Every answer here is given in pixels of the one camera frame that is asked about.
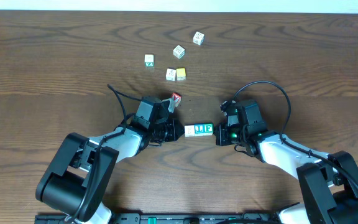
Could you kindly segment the white letter Y block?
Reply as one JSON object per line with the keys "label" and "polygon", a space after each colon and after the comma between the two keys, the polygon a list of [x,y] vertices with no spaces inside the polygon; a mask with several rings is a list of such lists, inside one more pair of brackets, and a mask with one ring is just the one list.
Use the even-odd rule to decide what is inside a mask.
{"label": "white letter Y block", "polygon": [[195,126],[194,125],[186,125],[185,126],[185,136],[192,137],[195,135]]}

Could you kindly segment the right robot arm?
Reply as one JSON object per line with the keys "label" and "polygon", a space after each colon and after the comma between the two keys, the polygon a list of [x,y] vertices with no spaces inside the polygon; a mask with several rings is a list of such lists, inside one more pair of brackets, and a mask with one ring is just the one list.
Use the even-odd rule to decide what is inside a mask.
{"label": "right robot arm", "polygon": [[303,203],[257,215],[256,223],[358,223],[358,166],[348,152],[312,150],[262,122],[223,123],[214,135],[218,146],[233,145],[299,181]]}

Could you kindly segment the green letter F block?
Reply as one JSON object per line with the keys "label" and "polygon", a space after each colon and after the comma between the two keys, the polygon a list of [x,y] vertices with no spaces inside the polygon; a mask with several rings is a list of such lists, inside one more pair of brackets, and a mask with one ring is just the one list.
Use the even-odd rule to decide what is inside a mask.
{"label": "green letter F block", "polygon": [[204,136],[211,136],[214,132],[214,126],[212,123],[205,123],[203,125],[203,135]]}

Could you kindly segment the blue letter L block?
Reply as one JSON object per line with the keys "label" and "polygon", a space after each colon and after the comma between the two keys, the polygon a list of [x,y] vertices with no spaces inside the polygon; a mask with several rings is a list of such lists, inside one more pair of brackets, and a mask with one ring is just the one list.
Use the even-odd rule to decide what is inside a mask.
{"label": "blue letter L block", "polygon": [[195,124],[195,136],[203,136],[204,135],[204,125],[203,124]]}

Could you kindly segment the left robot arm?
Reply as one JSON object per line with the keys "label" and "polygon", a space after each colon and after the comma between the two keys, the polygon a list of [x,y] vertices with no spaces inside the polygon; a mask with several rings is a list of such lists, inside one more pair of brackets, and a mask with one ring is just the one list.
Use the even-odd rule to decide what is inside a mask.
{"label": "left robot arm", "polygon": [[179,120],[169,118],[148,131],[121,124],[97,137],[70,133],[42,176],[35,197],[65,213],[66,223],[88,222],[101,204],[116,163],[138,155],[150,143],[177,141],[184,132]]}

